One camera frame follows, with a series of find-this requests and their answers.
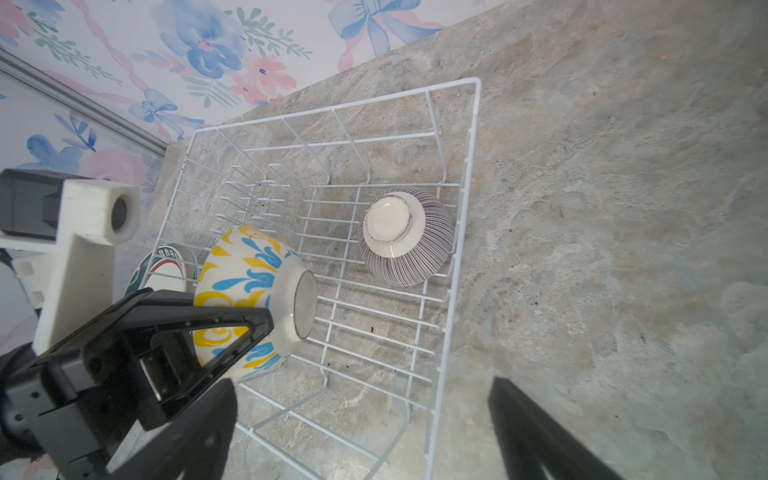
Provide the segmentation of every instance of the marble surface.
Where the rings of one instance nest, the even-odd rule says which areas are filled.
[[[243,117],[483,80],[435,478],[504,477],[493,376],[625,478],[768,477],[766,45],[765,2],[513,0]],[[168,151],[139,247],[185,148]],[[266,388],[315,381],[286,375]],[[381,452],[402,408],[340,388],[311,409]],[[297,456],[364,476],[291,422],[273,434]],[[420,422],[377,478],[421,476]],[[226,478],[300,474],[236,432]]]

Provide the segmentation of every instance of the blue bow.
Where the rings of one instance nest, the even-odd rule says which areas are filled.
[[[428,37],[439,28],[414,27],[392,17],[387,12],[398,10],[413,10],[422,0],[343,0],[328,14],[333,29],[344,40],[355,38],[362,27],[368,24],[368,36],[376,56],[389,53],[389,37],[373,16],[381,14],[381,18],[392,32],[406,44]]]
[[[169,110],[178,110],[179,107],[157,90],[148,88],[144,91],[144,96],[147,99],[146,101],[142,101],[141,105],[131,105],[128,108],[128,111],[135,117],[139,117],[141,120],[146,121],[148,124],[153,123],[154,118],[157,117],[158,120],[179,134],[179,138],[177,139],[179,141],[184,139],[184,130],[182,130],[178,124],[194,128],[202,128],[203,125],[205,125],[205,121],[203,120],[194,120],[193,118],[167,113]]]

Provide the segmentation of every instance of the wire basket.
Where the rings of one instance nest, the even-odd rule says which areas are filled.
[[[291,245],[318,280],[309,338],[238,391],[237,428],[307,478],[372,478],[383,465],[398,478],[432,477],[480,89],[466,78],[202,128],[190,140],[154,251],[191,248],[194,281],[223,233],[254,225]],[[447,205],[454,248],[422,285],[392,288],[366,269],[356,231],[370,200],[404,186]],[[248,448],[233,441],[228,468],[275,465]]]

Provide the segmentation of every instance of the camera lens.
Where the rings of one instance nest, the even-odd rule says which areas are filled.
[[[114,206],[112,207],[112,230],[120,230],[125,225],[127,216],[128,205],[123,200],[123,197],[120,197],[114,201]]]

